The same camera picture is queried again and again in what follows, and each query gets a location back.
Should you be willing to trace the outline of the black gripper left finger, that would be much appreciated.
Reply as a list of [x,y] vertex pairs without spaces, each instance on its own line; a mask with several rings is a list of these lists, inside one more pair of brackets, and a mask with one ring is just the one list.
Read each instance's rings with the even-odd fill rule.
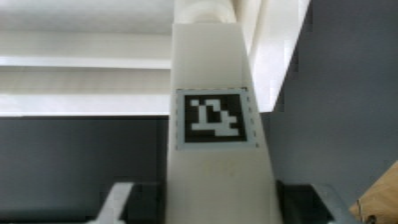
[[132,224],[159,217],[161,184],[116,182],[104,200],[98,215],[88,224]]

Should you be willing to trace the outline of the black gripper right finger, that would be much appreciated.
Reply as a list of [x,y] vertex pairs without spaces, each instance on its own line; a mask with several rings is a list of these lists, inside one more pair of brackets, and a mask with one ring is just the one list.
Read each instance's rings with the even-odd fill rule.
[[283,224],[361,224],[328,184],[276,182]]

